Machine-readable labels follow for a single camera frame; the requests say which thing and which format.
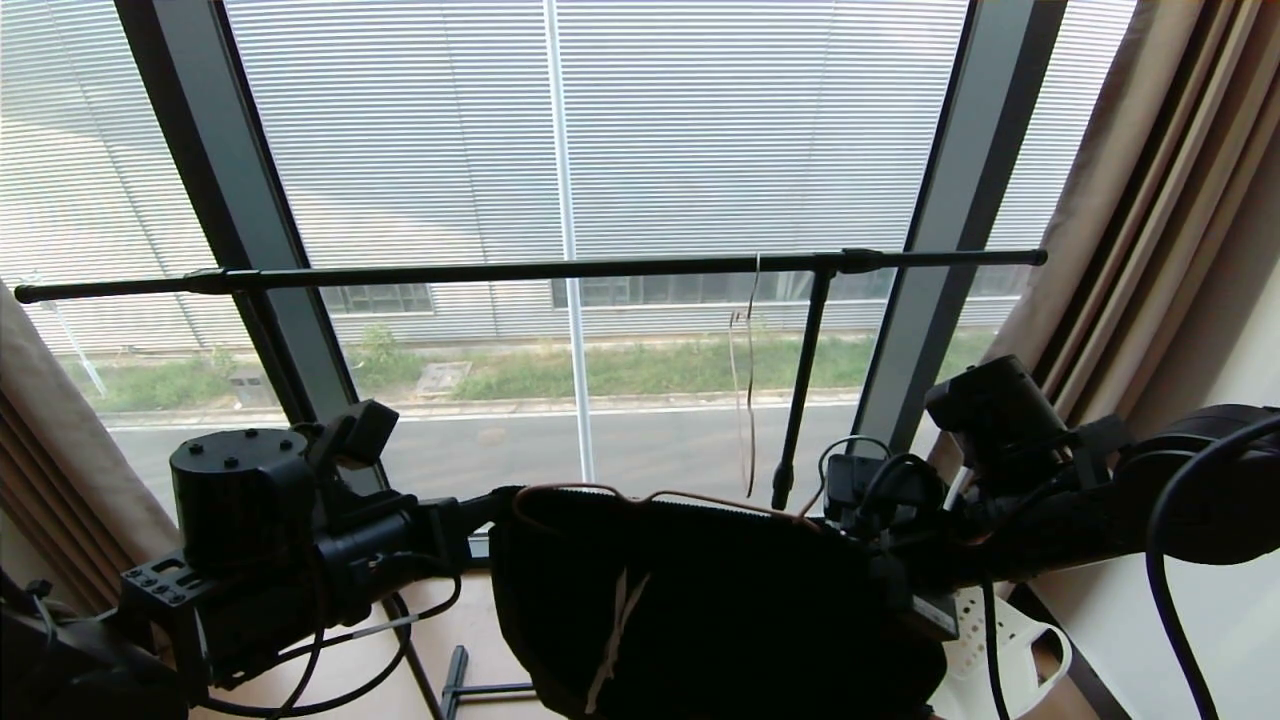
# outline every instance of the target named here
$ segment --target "white pole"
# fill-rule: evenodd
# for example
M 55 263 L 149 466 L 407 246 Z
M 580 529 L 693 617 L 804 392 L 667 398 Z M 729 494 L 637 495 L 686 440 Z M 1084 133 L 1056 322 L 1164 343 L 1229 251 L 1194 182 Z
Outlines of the white pole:
M 81 359 L 81 366 L 84 368 L 86 373 L 88 373 L 88 379 L 93 380 L 93 387 L 97 388 L 97 393 L 102 397 L 106 397 L 106 386 L 102 384 L 102 378 L 97 377 L 97 368 L 95 368 L 93 364 L 90 363 L 88 356 L 84 355 L 84 351 L 81 350 L 79 343 L 76 342 L 76 333 L 73 333 L 72 327 L 67 324 L 67 318 L 63 318 L 63 311 L 58 309 L 58 302 L 47 300 L 45 302 L 41 302 L 41 305 L 44 305 L 49 310 L 52 310 L 54 315 L 58 316 L 58 323 L 63 327 L 63 332 L 67 333 L 67 340 L 72 342 L 72 348 L 76 350 L 76 355 L 78 355 Z
M 547 76 L 550 81 L 552 128 L 556 138 L 556 183 L 561 201 L 561 237 L 564 259 L 577 259 L 573 236 L 573 186 L 568 167 L 568 135 L 564 127 L 564 82 L 559 61 L 559 19 L 556 0 L 543 0 L 547 29 Z M 577 452 L 582 482 L 595 482 L 595 454 L 591 450 L 591 397 L 586 388 L 586 351 L 582 342 L 582 296 L 579 278 L 564 281 L 568 297 L 568 334 L 573 355 L 573 400 L 577 406 Z

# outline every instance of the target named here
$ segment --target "road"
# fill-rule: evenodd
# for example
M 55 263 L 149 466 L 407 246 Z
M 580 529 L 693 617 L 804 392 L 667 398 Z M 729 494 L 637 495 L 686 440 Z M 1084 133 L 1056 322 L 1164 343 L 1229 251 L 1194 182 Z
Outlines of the road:
M 758 409 L 755 493 L 767 506 L 786 429 L 785 407 Z M 818 454 L 849 432 L 854 404 L 805 410 L 796 452 L 797 510 L 817 489 Z M 746 413 L 742 413 L 744 436 Z M 169 454 L 191 437 L 218 428 L 122 428 L 111 436 L 129 464 L 174 515 Z M 632 496 L 681 489 L 741 501 L 739 434 L 728 409 L 649 410 L 591 418 L 596 482 Z M 577 429 L 571 414 L 480 418 L 404 418 L 383 465 L 392 487 L 419 497 L 472 497 L 504 484 L 579 482 Z

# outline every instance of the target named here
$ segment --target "laundry basket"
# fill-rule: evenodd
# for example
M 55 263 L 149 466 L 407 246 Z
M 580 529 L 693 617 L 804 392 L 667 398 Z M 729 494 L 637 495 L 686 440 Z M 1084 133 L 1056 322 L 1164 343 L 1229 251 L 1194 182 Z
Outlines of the laundry basket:
M 982 589 L 965 588 L 956 593 L 956 618 L 960 639 L 945 643 L 947 674 L 929 698 L 934 714 L 946 720 L 995 720 L 996 703 L 991 696 L 987 671 L 987 623 L 982 609 Z M 996 637 L 1000 643 L 1000 688 L 1010 717 L 1020 717 L 1039 705 L 1048 691 L 1066 675 L 1071 665 L 1071 643 L 1062 630 L 1038 623 L 996 598 Z M 1062 646 L 1062 664 L 1043 682 L 1036 671 L 1032 643 L 1044 635 L 1057 634 Z

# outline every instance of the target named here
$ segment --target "grass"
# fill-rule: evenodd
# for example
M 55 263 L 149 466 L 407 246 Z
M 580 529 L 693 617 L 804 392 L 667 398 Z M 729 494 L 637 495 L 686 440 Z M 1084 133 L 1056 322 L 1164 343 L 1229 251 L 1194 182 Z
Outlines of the grass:
M 991 332 L 956 333 L 940 378 L 951 377 L 977 363 Z M 824 337 L 818 342 L 810 387 L 858 388 L 867 377 L 874 338 Z M 746 342 L 733 346 L 739 387 L 746 387 Z M 366 328 L 361 342 L 346 348 L 356 386 L 364 396 L 397 404 L 413 397 L 422 366 L 433 361 L 470 360 L 471 372 L 448 400 L 524 400 L 573 396 L 572 359 L 567 348 L 540 347 L 507 352 L 470 352 L 436 357 L 401 347 L 383 327 Z M 728 341 L 703 338 L 687 342 L 648 342 L 595 346 L 586 350 L 588 387 L 594 396 L 668 395 L 733 389 Z M 758 337 L 754 345 L 755 387 L 785 389 L 795 384 L 800 340 Z M 101 413 L 182 410 L 229 406 L 233 393 L 228 377 L 237 364 L 225 354 L 172 363 L 102 365 L 99 374 L 109 395 L 100 397 L 77 361 L 64 368 L 90 404 Z

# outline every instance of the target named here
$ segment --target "beige curtain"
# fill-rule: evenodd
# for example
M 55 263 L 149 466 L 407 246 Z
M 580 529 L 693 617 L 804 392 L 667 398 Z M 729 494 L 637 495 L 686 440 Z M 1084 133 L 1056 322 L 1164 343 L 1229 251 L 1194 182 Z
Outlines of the beige curtain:
M 119 597 L 119 573 L 180 544 L 97 415 L 0 284 L 0 507 L 82 612 Z
M 1280 4 L 1140 0 L 1046 232 L 1050 261 L 987 359 L 1014 354 L 1068 424 L 1129 413 L 1280 119 Z M 948 469 L 950 442 L 931 456 Z

